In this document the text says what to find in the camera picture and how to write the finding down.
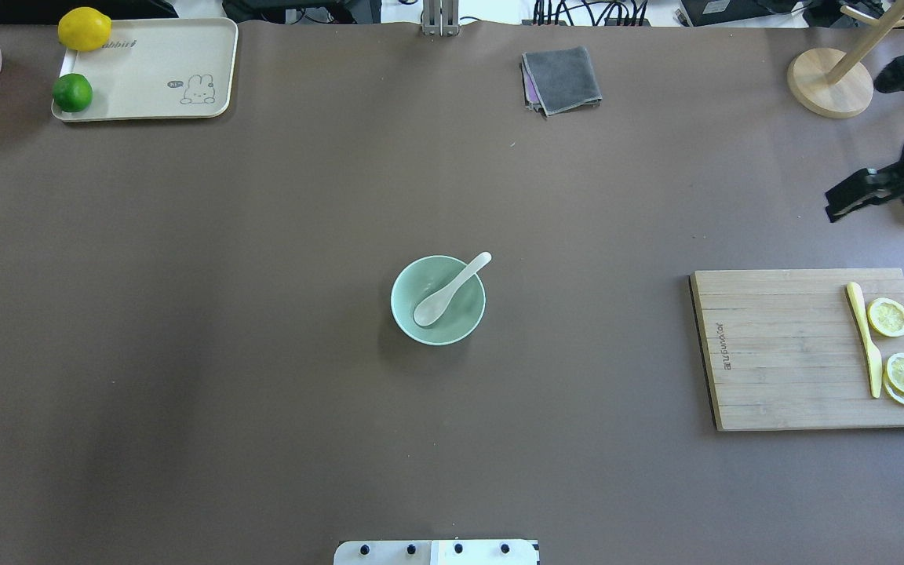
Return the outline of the white ceramic spoon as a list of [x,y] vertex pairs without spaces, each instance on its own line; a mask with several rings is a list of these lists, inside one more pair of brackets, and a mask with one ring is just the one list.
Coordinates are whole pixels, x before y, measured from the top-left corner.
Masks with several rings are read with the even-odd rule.
[[467,283],[468,279],[477,275],[477,272],[480,272],[491,260],[492,254],[488,253],[488,251],[484,251],[484,253],[480,253],[473,258],[447,285],[417,304],[413,313],[414,322],[418,326],[434,325],[445,314],[453,297]]

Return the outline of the wooden mug tree stand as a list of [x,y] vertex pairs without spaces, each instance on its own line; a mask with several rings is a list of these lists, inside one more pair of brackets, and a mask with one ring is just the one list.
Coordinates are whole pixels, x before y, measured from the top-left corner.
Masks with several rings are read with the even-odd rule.
[[894,1],[880,17],[844,6],[844,15],[867,25],[857,46],[844,53],[835,48],[811,48],[790,61],[786,79],[793,96],[817,115],[851,118],[861,114],[873,96],[873,80],[863,58],[894,28],[904,27],[904,1]]

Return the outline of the bamboo cutting board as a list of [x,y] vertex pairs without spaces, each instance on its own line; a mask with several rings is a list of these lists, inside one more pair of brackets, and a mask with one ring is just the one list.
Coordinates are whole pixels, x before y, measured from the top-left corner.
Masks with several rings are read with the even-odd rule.
[[874,398],[844,288],[904,305],[899,268],[696,271],[690,275],[715,426],[721,432],[904,427]]

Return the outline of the yellow plastic knife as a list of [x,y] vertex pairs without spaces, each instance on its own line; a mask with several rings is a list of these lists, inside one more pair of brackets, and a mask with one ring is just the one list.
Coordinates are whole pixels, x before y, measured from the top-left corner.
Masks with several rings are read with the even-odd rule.
[[858,335],[860,336],[863,346],[869,378],[869,393],[873,398],[879,399],[883,388],[883,360],[881,351],[874,344],[871,333],[869,332],[869,317],[867,314],[864,293],[857,282],[848,282],[847,285],[844,286],[844,290],[846,290],[851,314],[854,316]]

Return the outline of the grey folded cloth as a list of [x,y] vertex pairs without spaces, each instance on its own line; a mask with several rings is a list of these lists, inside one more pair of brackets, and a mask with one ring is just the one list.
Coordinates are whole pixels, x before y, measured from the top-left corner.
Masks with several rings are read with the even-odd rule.
[[545,117],[602,103],[588,47],[523,53],[520,70],[525,106]]

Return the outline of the cream serving tray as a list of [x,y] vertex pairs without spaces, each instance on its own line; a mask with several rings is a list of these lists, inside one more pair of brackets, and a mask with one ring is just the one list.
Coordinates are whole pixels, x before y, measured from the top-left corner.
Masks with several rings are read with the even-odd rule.
[[60,75],[80,74],[93,89],[80,112],[53,104],[62,122],[210,118],[230,106],[239,29],[225,18],[116,20],[108,43],[66,50]]

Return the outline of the yellow lemon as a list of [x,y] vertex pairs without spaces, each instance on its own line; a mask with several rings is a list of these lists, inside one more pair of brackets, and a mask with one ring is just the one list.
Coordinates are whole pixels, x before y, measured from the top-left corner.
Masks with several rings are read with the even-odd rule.
[[112,20],[100,10],[80,6],[65,13],[57,23],[60,44],[79,53],[88,53],[110,40]]

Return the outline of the green lime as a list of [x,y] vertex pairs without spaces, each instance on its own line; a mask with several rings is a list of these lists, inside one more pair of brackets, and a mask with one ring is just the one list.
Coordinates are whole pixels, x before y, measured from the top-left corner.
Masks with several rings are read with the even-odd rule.
[[93,87],[82,74],[66,74],[53,83],[53,101],[64,112],[80,112],[93,103]]

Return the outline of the aluminium frame post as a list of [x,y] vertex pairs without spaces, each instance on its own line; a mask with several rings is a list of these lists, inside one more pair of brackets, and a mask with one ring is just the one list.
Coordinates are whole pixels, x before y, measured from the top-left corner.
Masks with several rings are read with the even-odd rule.
[[429,37],[452,37],[460,33],[458,0],[422,1],[422,33]]

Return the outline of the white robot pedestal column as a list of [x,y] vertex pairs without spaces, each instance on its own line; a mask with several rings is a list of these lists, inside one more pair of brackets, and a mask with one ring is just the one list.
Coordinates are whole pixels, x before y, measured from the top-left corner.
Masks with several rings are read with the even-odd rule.
[[539,564],[538,541],[527,539],[419,539],[348,541],[334,564]]

